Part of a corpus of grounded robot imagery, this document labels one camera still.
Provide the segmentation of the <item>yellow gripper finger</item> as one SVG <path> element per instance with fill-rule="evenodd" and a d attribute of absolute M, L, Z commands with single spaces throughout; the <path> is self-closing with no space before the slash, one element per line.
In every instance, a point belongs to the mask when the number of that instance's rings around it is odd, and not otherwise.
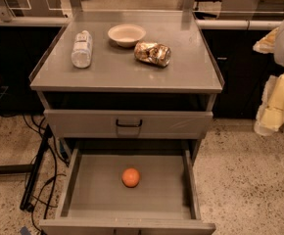
<path fill-rule="evenodd" d="M 262 54 L 273 53 L 277 32 L 278 32 L 278 27 L 273 29 L 261 40 L 257 41 L 256 44 L 253 46 L 253 50 Z"/>
<path fill-rule="evenodd" d="M 254 125 L 255 133 L 269 136 L 284 124 L 284 73 L 271 75 L 265 84 Z"/>

